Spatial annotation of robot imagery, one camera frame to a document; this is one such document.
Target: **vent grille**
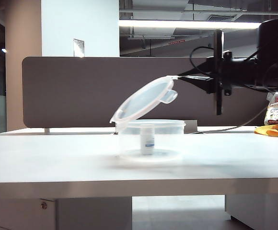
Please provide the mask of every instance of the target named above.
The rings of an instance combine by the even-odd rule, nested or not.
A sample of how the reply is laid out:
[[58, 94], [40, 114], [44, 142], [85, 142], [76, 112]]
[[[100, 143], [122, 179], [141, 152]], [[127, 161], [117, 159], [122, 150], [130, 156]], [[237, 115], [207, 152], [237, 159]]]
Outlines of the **vent grille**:
[[208, 17], [207, 21], [219, 22], [219, 21], [232, 21], [235, 16], [220, 16], [220, 15], [211, 15]]

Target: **fluorescent light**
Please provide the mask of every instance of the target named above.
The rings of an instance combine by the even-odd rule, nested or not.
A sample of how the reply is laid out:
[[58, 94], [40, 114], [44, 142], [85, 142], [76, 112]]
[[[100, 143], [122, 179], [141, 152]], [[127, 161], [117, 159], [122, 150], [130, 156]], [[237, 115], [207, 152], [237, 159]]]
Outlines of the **fluorescent light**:
[[187, 28], [187, 29], [256, 29], [260, 23], [120, 20], [122, 27]]

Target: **desk surface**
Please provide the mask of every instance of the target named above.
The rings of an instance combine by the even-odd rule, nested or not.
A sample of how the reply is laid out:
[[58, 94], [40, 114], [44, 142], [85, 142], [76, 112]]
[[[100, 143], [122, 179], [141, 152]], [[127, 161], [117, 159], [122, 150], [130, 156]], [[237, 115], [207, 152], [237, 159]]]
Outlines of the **desk surface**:
[[118, 135], [31, 130], [0, 134], [0, 198], [278, 193], [278, 138], [182, 135], [180, 159], [151, 164], [121, 160]]

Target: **plastic bag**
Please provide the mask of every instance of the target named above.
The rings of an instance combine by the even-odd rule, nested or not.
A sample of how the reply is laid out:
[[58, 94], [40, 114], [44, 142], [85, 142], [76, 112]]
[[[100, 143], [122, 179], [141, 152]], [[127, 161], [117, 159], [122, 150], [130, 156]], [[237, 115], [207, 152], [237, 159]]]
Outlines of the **plastic bag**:
[[278, 92], [268, 93], [267, 100], [269, 101], [269, 105], [264, 123], [266, 126], [278, 124]]

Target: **floor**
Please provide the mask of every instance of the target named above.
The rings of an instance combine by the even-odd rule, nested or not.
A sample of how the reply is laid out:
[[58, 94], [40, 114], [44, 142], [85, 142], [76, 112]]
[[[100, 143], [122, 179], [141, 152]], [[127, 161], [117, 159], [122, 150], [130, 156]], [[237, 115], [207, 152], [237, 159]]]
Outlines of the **floor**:
[[252, 230], [231, 220], [223, 195], [133, 198], [133, 230]]

